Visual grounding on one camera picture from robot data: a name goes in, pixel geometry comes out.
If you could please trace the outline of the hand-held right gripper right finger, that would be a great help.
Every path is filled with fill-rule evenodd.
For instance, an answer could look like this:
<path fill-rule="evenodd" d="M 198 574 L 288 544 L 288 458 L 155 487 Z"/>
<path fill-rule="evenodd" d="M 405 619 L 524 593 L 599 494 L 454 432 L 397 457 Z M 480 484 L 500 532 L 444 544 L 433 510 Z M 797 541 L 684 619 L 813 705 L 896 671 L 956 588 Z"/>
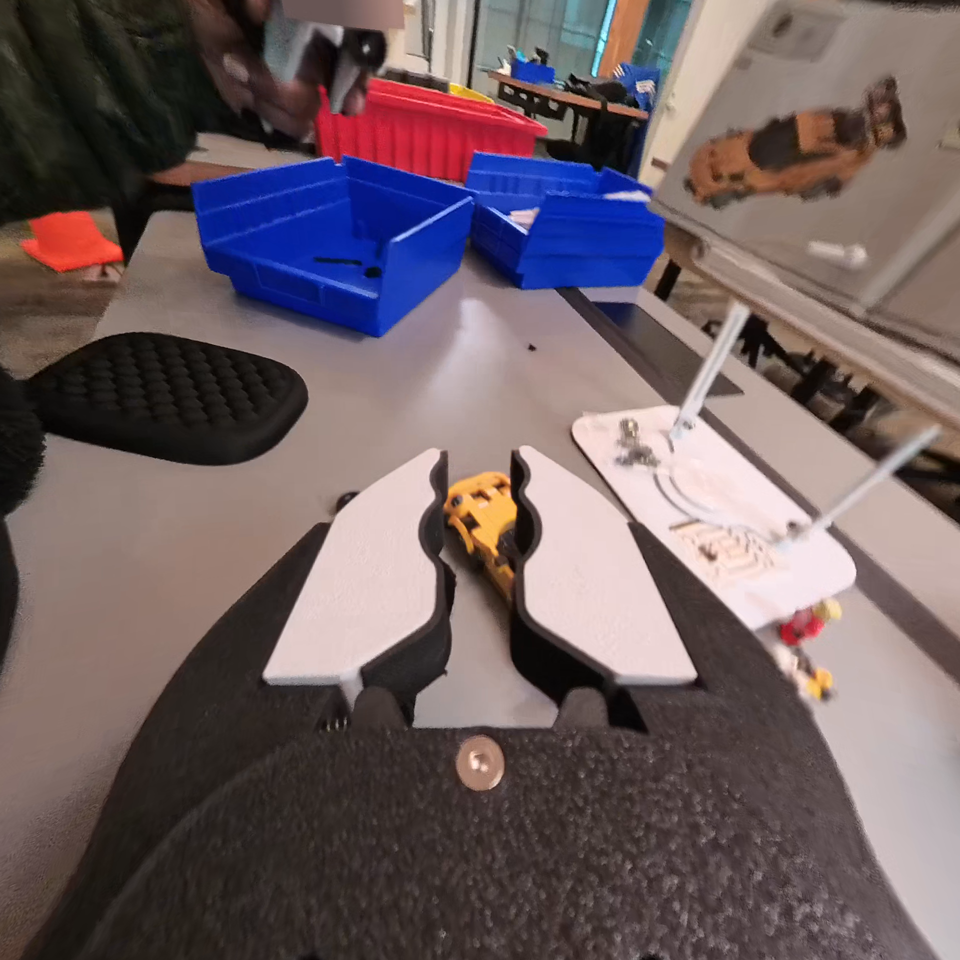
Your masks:
<path fill-rule="evenodd" d="M 514 668 L 559 714 L 585 691 L 607 725 L 645 732 L 632 690 L 685 688 L 698 671 L 634 528 L 531 445 L 511 452 L 510 484 Z"/>

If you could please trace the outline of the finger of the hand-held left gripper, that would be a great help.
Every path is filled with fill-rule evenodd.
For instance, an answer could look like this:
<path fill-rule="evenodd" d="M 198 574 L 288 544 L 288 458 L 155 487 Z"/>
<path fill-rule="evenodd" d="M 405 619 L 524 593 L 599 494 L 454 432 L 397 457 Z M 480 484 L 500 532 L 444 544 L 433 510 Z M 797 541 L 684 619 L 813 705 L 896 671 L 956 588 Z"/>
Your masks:
<path fill-rule="evenodd" d="M 339 63 L 330 83 L 330 113 L 362 114 L 366 104 L 369 71 L 357 63 Z"/>

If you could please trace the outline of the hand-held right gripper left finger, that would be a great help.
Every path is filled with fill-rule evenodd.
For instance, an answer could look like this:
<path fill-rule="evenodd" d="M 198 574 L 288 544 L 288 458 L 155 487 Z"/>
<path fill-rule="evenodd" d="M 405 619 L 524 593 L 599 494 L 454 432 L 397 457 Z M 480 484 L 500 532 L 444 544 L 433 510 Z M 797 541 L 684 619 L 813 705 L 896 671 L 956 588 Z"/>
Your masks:
<path fill-rule="evenodd" d="M 350 708 L 385 690 L 414 719 L 452 649 L 448 481 L 448 453 L 428 448 L 337 511 L 263 668 L 267 686 L 333 689 Z"/>

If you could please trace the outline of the yellow lego car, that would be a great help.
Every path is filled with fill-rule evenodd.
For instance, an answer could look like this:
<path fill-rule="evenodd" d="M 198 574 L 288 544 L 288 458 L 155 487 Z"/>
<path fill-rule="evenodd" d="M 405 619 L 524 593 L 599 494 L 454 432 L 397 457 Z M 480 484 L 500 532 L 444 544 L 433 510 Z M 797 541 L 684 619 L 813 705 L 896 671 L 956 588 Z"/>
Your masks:
<path fill-rule="evenodd" d="M 512 606 L 519 552 L 515 541 L 518 509 L 509 476 L 488 471 L 453 484 L 443 514 L 472 568 Z"/>

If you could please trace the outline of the lego sticker sheet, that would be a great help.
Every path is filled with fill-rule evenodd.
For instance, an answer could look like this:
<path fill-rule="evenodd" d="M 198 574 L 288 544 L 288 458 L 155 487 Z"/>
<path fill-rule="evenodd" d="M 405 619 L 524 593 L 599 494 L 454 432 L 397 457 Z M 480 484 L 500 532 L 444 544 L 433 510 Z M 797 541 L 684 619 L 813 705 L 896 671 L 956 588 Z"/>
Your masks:
<path fill-rule="evenodd" d="M 668 527 L 667 545 L 676 549 L 694 575 L 718 592 L 757 589 L 787 570 L 781 553 L 743 526 L 689 519 Z"/>

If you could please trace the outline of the red lego minifigure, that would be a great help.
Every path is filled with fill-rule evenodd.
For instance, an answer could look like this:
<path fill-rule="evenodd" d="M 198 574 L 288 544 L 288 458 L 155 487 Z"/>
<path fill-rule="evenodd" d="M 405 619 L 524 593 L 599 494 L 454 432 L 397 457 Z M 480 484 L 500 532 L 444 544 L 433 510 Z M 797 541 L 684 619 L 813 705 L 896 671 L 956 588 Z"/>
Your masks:
<path fill-rule="evenodd" d="M 826 598 L 813 606 L 797 610 L 778 627 L 780 641 L 787 647 L 801 647 L 818 638 L 832 622 L 842 617 L 842 606 L 834 598 Z"/>

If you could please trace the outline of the small white yellow lego piece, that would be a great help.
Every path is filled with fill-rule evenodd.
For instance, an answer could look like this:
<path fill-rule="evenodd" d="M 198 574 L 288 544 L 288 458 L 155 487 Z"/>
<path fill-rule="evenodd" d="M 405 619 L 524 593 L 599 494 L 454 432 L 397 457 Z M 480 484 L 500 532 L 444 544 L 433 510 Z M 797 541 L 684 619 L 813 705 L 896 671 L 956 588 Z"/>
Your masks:
<path fill-rule="evenodd" d="M 800 647 L 777 645 L 774 660 L 782 674 L 798 691 L 799 696 L 811 702 L 829 702 L 834 696 L 834 677 L 830 671 L 817 666 Z"/>

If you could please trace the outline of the lego instruction booklet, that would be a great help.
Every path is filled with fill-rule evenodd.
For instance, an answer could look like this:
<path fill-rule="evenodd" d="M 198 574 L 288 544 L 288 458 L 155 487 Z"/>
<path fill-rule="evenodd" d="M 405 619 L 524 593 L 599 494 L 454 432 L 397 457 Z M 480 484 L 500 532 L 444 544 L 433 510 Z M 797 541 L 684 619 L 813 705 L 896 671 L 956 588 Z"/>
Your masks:
<path fill-rule="evenodd" d="M 654 198 L 813 298 L 954 337 L 958 119 L 958 2 L 775 2 Z"/>

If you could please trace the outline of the person's left hand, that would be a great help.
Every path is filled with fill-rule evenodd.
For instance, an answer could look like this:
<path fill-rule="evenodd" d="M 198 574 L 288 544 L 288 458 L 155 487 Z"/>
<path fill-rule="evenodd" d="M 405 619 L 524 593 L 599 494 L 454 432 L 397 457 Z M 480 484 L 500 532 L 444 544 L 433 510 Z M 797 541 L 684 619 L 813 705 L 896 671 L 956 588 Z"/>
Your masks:
<path fill-rule="evenodd" d="M 322 73 L 316 63 L 304 63 L 296 77 L 278 80 L 228 7 L 223 1 L 186 3 L 198 52 L 215 87 L 234 112 L 253 112 L 274 130 L 305 139 L 319 110 Z"/>

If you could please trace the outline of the red plastic bin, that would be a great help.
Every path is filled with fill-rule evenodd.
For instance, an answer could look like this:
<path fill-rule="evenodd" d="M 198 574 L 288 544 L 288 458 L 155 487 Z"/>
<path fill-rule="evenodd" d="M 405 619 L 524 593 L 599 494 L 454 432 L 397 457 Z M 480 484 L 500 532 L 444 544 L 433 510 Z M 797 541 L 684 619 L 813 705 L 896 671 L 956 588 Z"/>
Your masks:
<path fill-rule="evenodd" d="M 374 78 L 364 110 L 333 113 L 319 89 L 318 155 L 354 158 L 433 179 L 463 184 L 475 153 L 531 158 L 546 126 L 506 106 Z"/>

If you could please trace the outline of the blue plastic storage bin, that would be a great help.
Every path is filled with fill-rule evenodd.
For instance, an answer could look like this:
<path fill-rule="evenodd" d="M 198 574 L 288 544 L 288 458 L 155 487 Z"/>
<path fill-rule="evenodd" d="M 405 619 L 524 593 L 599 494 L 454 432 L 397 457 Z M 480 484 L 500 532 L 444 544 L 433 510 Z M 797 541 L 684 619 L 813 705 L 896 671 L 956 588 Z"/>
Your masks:
<path fill-rule="evenodd" d="M 548 195 L 523 226 L 477 206 L 471 243 L 513 286 L 640 286 L 664 248 L 665 222 L 647 203 Z"/>
<path fill-rule="evenodd" d="M 227 175 L 191 192 L 207 266 L 238 294 L 377 338 L 458 272 L 474 217 L 466 188 L 354 157 Z"/>
<path fill-rule="evenodd" d="M 480 207 L 508 214 L 539 208 L 548 195 L 598 198 L 615 191 L 651 190 L 609 168 L 554 159 L 474 152 L 465 189 Z"/>

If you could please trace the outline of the white metal book stand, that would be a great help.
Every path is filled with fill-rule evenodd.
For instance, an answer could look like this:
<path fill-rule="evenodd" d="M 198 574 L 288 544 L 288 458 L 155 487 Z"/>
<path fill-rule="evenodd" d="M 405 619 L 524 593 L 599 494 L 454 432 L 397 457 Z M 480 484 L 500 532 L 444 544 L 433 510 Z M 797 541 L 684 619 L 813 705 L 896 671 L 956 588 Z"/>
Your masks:
<path fill-rule="evenodd" d="M 942 428 L 958 431 L 958 364 L 886 339 L 786 288 L 761 261 L 729 245 L 679 227 L 671 231 L 698 270 L 732 291 L 726 319 L 678 405 L 580 416 L 571 436 L 583 456 L 629 515 L 676 557 L 668 527 L 688 520 L 746 527 L 780 553 L 786 572 L 760 587 L 718 591 L 703 582 L 750 629 L 867 586 L 870 563 L 879 562 L 864 547 L 855 556 L 856 544 L 841 539 L 837 521 L 848 513 L 869 546 L 887 548 L 895 571 L 930 573 L 933 585 L 943 586 L 950 570 L 935 572 L 934 564 L 958 562 L 958 534 L 945 534 L 946 522 L 894 474 L 934 444 Z M 922 429 L 879 462 L 868 462 L 796 401 L 731 359 L 727 344 L 750 307 L 774 309 L 781 301 L 813 317 L 807 322 L 788 315 L 793 327 L 922 414 Z M 675 418 L 675 461 L 657 471 L 615 465 L 618 416 L 647 410 Z"/>

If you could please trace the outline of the wooden background table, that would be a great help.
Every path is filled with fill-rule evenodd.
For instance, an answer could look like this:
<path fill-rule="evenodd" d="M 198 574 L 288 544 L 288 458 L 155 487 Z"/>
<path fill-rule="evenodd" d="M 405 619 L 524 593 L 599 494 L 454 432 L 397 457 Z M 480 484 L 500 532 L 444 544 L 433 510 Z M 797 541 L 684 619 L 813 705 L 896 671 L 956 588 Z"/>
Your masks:
<path fill-rule="evenodd" d="M 560 119 L 557 113 L 563 104 L 573 112 L 603 113 L 619 115 L 633 121 L 646 122 L 651 113 L 622 102 L 612 102 L 599 97 L 591 97 L 571 92 L 555 85 L 545 85 L 512 78 L 501 71 L 489 69 L 483 71 L 486 77 L 496 85 L 497 99 L 518 106 L 522 113 L 531 116 L 546 116 Z"/>

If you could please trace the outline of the black bag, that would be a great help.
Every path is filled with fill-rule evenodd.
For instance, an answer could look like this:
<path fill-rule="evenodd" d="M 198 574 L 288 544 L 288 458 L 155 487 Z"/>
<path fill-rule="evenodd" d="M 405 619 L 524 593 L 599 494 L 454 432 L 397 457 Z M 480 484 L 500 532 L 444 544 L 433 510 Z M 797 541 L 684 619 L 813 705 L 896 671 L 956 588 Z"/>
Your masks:
<path fill-rule="evenodd" d="M 570 74 L 563 83 L 563 90 L 601 104 L 639 108 L 635 91 L 619 78 L 584 78 Z"/>

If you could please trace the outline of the orange traffic cone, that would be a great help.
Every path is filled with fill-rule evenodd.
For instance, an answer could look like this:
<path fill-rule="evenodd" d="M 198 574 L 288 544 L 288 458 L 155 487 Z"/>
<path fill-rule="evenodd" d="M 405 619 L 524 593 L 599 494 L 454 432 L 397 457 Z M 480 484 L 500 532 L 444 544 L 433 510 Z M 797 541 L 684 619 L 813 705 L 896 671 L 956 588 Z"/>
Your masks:
<path fill-rule="evenodd" d="M 30 237 L 19 242 L 31 259 L 57 273 L 122 264 L 122 248 L 102 234 L 90 213 L 53 213 L 30 220 Z"/>

